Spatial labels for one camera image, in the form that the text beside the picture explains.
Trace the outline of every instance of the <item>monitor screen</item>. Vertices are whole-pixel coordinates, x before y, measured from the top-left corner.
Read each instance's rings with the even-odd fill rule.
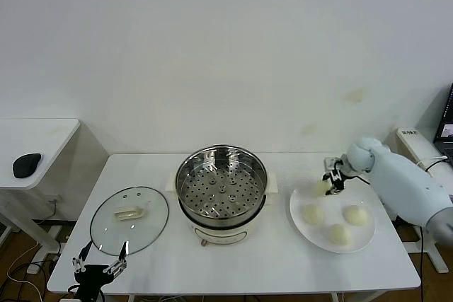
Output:
[[[445,139],[453,140],[453,86],[450,88],[447,104],[445,104],[435,137],[436,141]]]

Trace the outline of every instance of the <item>white plate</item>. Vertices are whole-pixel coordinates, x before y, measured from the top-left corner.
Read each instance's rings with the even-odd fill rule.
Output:
[[[307,204],[317,204],[323,209],[324,223],[322,225],[312,226],[304,221],[302,210]],[[343,210],[350,205],[359,205],[368,212],[368,223],[365,226],[353,226],[345,220]],[[289,211],[294,224],[307,240],[331,252],[357,252],[371,243],[376,231],[373,212],[366,203],[359,199],[354,200],[350,197],[342,197],[341,193],[331,196],[320,196],[316,194],[316,185],[308,189],[296,189],[289,200]],[[344,223],[349,227],[352,233],[351,244],[345,246],[336,245],[328,239],[328,228],[336,223]]]

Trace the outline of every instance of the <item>black cable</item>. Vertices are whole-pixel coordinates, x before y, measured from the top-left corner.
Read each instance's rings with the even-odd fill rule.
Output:
[[[336,161],[336,162],[333,164],[333,169],[334,169],[334,170],[337,170],[337,164],[343,164],[343,161],[342,161],[342,160]]]
[[[355,178],[361,180],[363,183],[365,184],[368,184],[369,185],[369,182],[367,180],[364,180],[363,178],[361,178],[360,176],[355,176]]]
[[[422,240],[422,251],[420,254],[420,300],[423,302],[423,246],[424,246],[424,240],[423,240],[423,228],[420,227],[420,234],[421,234],[421,240]]]
[[[42,221],[36,222],[36,224],[42,224],[42,223],[46,222],[46,220],[48,220],[49,218],[55,216],[55,214],[57,213],[57,200],[54,199],[52,203],[54,204],[54,211],[52,212],[52,214],[45,217]]]
[[[59,301],[61,301],[63,298],[66,298],[69,294],[71,294],[71,293],[66,293],[65,295],[63,295],[63,297],[61,297],[61,298],[59,299]]]
[[[443,163],[443,162],[449,162],[449,160],[448,159],[441,159],[440,161],[434,162],[433,164],[431,164],[430,166],[428,166],[425,169],[425,172],[428,172],[434,165],[439,164],[439,163]]]
[[[55,265],[57,265],[57,262],[55,261],[51,261],[51,263],[49,263],[49,274],[52,274],[54,272]]]
[[[28,267],[28,265],[31,265],[31,264],[27,264],[27,265],[21,265],[20,268],[23,269],[24,267]],[[37,267],[40,268],[40,272],[42,272],[42,274],[44,275],[44,291],[42,292],[41,294],[41,297],[42,297],[42,300],[44,301],[44,298],[45,298],[45,291],[46,291],[46,285],[47,285],[47,277],[46,277],[46,274],[44,272],[44,268],[40,265],[37,265],[37,264],[33,264]],[[25,271],[25,274],[23,275],[23,280],[22,281],[25,281],[25,279],[27,278],[27,272]],[[16,302],[20,302],[21,300],[21,292],[22,292],[22,288],[23,288],[23,284],[25,282],[21,282],[21,287],[19,288],[19,292],[17,294],[17,299],[16,299]]]
[[[80,284],[75,284],[75,285],[73,285],[73,286],[70,286],[70,287],[68,288],[68,293],[72,293],[72,291],[71,291],[72,289],[74,289],[74,288],[79,288],[79,287],[80,287]]]
[[[44,262],[51,262],[52,260],[45,260],[45,261],[36,261],[36,262],[29,262],[29,263],[23,263],[19,266],[17,266],[11,273],[10,275],[13,276],[16,272],[18,272],[19,270],[25,268],[25,267],[28,267],[29,265],[37,265],[38,263],[44,263]],[[3,295],[3,292],[7,286],[8,283],[11,283],[11,282],[14,282],[12,281],[9,277],[6,277],[5,280],[3,281],[3,283],[1,284],[0,286],[0,296]]]
[[[397,216],[391,223],[394,225],[395,229],[399,228],[400,226],[413,226],[413,224],[404,221],[400,216]]]

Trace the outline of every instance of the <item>white wall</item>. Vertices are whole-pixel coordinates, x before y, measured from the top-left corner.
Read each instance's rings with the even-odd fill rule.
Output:
[[[0,0],[0,117],[78,117],[109,153],[343,150],[437,124],[451,5]]]

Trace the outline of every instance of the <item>white device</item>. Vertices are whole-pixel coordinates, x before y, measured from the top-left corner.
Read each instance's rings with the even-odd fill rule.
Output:
[[[172,173],[169,177],[165,191],[172,193],[173,199],[178,199],[175,187],[175,175],[175,173]],[[265,210],[266,207],[274,204],[277,200],[278,186],[277,177],[274,173],[268,173],[268,185],[265,189],[265,195],[266,201],[263,210]],[[201,239],[202,246],[206,246],[210,243],[216,245],[230,245],[247,239],[247,237],[249,237],[250,234],[253,233],[253,230],[255,230],[256,221],[259,220],[261,212],[246,224],[229,230],[214,230],[212,228],[205,228],[189,219],[188,223],[195,234]]]
[[[367,173],[371,188],[404,221],[426,228],[439,243],[453,246],[453,203],[443,186],[406,157],[380,141],[362,138],[341,158],[324,162],[327,194],[338,194],[347,179]]]

